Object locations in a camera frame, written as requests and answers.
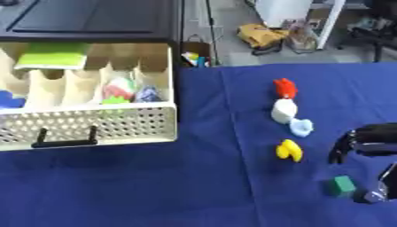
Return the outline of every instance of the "green paper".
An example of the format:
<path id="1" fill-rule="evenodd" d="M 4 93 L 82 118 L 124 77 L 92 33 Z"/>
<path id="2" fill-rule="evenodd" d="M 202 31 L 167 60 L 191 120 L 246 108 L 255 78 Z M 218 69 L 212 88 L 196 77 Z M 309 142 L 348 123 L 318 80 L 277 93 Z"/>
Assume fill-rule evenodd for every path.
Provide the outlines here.
<path id="1" fill-rule="evenodd" d="M 83 69 L 87 61 L 86 43 L 31 43 L 16 69 Z"/>

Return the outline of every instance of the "toy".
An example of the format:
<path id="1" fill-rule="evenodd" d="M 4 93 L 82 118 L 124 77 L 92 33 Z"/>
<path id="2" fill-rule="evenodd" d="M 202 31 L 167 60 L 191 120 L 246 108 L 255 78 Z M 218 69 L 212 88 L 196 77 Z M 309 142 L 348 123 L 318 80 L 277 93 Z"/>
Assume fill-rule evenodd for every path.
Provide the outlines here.
<path id="1" fill-rule="evenodd" d="M 130 103 L 128 99 L 124 97 L 115 97 L 111 96 L 107 99 L 102 100 L 102 104 L 123 104 L 123 103 Z"/>
<path id="2" fill-rule="evenodd" d="M 273 106 L 271 117 L 273 120 L 287 124 L 290 122 L 298 112 L 298 107 L 293 103 L 292 99 L 278 99 Z"/>
<path id="3" fill-rule="evenodd" d="M 26 103 L 24 98 L 12 98 L 6 90 L 0 90 L 0 109 L 22 108 Z"/>
<path id="4" fill-rule="evenodd" d="M 292 119 L 290 121 L 290 130 L 297 137 L 307 137 L 314 130 L 313 122 L 307 119 Z"/>
<path id="5" fill-rule="evenodd" d="M 288 79 L 274 80 L 273 83 L 276 85 L 276 91 L 280 98 L 294 99 L 298 93 L 295 83 Z"/>
<path id="6" fill-rule="evenodd" d="M 136 102 L 148 103 L 148 102 L 160 102 L 161 98 L 154 86 L 144 86 L 136 94 Z"/>
<path id="7" fill-rule="evenodd" d="M 356 190 L 349 176 L 337 176 L 330 181 L 331 193 L 339 197 L 349 197 Z"/>
<path id="8" fill-rule="evenodd" d="M 292 156 L 295 162 L 300 162 L 303 158 L 302 149 L 291 139 L 285 139 L 285 141 L 277 147 L 276 154 L 278 158 L 283 160 Z"/>
<path id="9" fill-rule="evenodd" d="M 104 99 L 115 96 L 123 97 L 126 100 L 133 100 L 135 98 L 135 92 L 134 81 L 125 77 L 116 77 L 104 87 Z"/>

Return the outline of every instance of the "white cabinet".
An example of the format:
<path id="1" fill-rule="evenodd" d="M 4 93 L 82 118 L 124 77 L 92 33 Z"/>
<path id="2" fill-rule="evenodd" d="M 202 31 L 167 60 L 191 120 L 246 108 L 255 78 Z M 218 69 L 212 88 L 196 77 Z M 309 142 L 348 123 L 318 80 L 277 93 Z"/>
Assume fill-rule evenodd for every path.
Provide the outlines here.
<path id="1" fill-rule="evenodd" d="M 281 27 L 285 20 L 305 19 L 313 0 L 258 0 L 256 11 L 269 27 Z"/>

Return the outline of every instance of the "perforated drawer front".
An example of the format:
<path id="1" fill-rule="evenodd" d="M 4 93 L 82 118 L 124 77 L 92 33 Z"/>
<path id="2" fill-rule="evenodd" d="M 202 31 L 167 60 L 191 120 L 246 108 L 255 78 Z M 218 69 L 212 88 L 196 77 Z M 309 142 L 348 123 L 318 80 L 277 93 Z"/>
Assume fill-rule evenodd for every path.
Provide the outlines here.
<path id="1" fill-rule="evenodd" d="M 59 103 L 54 101 L 55 98 L 49 103 L 45 103 L 45 98 L 41 98 L 45 97 L 45 94 L 50 95 L 47 92 L 51 89 L 51 85 L 45 85 L 47 87 L 43 94 L 37 91 L 36 86 L 46 82 L 52 84 L 51 82 L 58 79 L 34 82 L 36 78 L 34 76 L 40 73 L 40 70 L 27 71 L 25 80 L 16 79 L 13 64 L 26 45 L 24 43 L 2 43 L 2 45 L 4 50 L 3 53 L 0 52 L 2 53 L 0 71 L 3 73 L 0 75 L 2 80 L 0 84 L 9 86 L 0 89 L 9 90 L 14 95 L 17 93 L 26 95 L 27 103 L 19 109 L 0 109 L 0 151 L 176 140 L 173 54 L 167 44 L 91 44 L 86 68 L 78 72 L 90 76 L 97 74 L 101 82 L 90 93 L 92 94 L 90 99 L 77 100 L 80 95 L 73 92 L 72 97 L 66 98 L 70 94 L 65 91 Z M 119 76 L 120 72 L 134 75 L 136 82 L 146 80 L 149 84 L 155 84 L 161 101 L 100 105 L 101 101 L 97 102 L 97 94 L 102 94 L 103 84 L 107 84 L 115 78 L 114 76 Z M 67 82 L 73 76 L 73 71 L 66 70 L 63 76 L 62 79 L 66 77 L 65 90 L 67 90 Z M 73 101 L 83 101 L 83 103 L 76 105 Z"/>

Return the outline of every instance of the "cardboard divider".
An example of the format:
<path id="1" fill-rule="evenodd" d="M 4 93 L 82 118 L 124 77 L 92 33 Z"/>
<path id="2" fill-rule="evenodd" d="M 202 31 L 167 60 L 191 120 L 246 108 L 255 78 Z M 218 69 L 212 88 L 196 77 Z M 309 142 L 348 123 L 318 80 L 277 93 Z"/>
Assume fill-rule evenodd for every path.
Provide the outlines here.
<path id="1" fill-rule="evenodd" d="M 27 43 L 0 45 L 0 90 L 27 97 L 25 108 L 99 105 L 103 88 L 126 72 L 136 91 L 154 86 L 163 101 L 172 100 L 172 66 L 165 43 L 93 43 L 82 70 L 14 70 Z"/>

